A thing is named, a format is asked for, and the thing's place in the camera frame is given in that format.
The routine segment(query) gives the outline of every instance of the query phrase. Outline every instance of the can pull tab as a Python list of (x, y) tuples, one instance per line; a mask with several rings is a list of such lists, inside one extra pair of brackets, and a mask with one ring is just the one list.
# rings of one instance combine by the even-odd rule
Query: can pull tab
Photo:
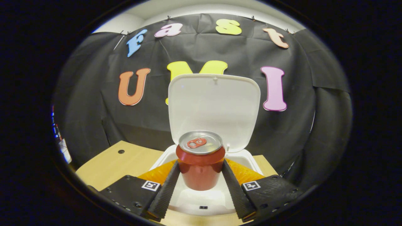
[(189, 142), (187, 142), (187, 146), (189, 148), (197, 148), (197, 147), (202, 146), (202, 145), (204, 145), (206, 143), (207, 143), (206, 139), (197, 138), (197, 139), (193, 139), (193, 140), (190, 140)]

